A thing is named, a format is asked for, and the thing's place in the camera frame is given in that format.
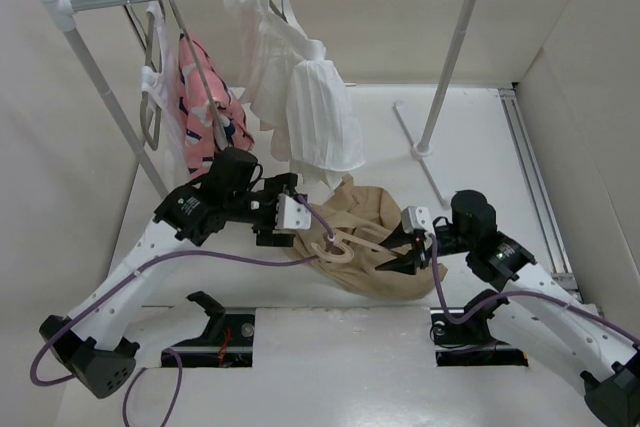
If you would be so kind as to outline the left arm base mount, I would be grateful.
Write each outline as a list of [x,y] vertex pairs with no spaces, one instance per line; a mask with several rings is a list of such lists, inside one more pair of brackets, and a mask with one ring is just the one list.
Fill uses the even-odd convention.
[[256,310],[227,309],[199,291],[187,300],[207,316],[202,332],[171,347],[184,368],[231,369],[253,365]]

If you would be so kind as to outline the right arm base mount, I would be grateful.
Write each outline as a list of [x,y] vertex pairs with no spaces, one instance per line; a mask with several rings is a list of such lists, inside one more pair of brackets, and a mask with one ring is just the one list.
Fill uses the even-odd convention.
[[437,367],[528,367],[525,353],[492,337],[488,321],[507,300],[485,303],[468,320],[453,323],[442,308],[430,310],[429,337],[435,348]]

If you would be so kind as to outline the beige t shirt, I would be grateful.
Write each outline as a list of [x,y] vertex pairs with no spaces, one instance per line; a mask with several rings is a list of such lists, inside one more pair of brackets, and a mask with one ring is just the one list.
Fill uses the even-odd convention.
[[[387,190],[358,186],[349,174],[342,178],[324,204],[314,208],[332,228],[376,244],[401,223],[401,209]],[[349,263],[334,264],[315,259],[310,265],[342,290],[380,301],[420,300],[435,289],[431,268],[415,275],[378,271],[377,266],[394,257],[358,244],[352,249],[354,259]]]

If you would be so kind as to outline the beige wooden hanger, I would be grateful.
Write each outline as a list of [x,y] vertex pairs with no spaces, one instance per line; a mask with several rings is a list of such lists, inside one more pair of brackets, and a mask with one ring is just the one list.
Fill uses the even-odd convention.
[[370,251],[384,253],[392,257],[400,256],[400,254],[395,251],[340,230],[337,230],[332,237],[326,234],[322,243],[312,242],[311,248],[315,255],[325,262],[345,264],[353,261],[355,258],[355,253],[352,248],[353,245],[359,245]]

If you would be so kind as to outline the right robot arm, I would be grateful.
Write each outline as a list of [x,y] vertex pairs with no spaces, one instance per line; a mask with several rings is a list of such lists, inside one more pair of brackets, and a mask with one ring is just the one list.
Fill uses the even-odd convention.
[[473,340],[506,343],[563,378],[606,426],[639,423],[639,338],[592,313],[554,280],[519,242],[499,231],[496,211],[475,190],[461,190],[450,217],[430,217],[408,207],[382,241],[409,251],[380,265],[382,271],[416,275],[436,271],[442,257],[462,254],[487,284],[461,315],[451,313],[442,286],[435,286],[442,314]]

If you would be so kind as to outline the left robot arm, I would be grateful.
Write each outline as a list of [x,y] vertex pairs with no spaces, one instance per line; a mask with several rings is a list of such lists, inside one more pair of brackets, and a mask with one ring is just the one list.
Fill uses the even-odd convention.
[[298,177],[262,176],[251,153],[228,147],[205,174],[176,187],[156,208],[142,236],[104,282],[64,316],[51,315],[40,326],[50,352],[96,398],[120,389],[139,361],[159,358],[173,344],[196,338],[212,343],[222,334],[224,307],[204,292],[142,323],[134,318],[147,298],[178,267],[182,258],[206,256],[202,246],[228,223],[251,227],[262,247],[291,247],[296,234],[318,221],[322,240],[311,244],[312,259],[330,266],[354,260],[354,246],[390,256],[383,269],[415,274],[426,266],[432,233],[425,207],[408,207],[385,240],[374,243],[333,227],[297,192]]

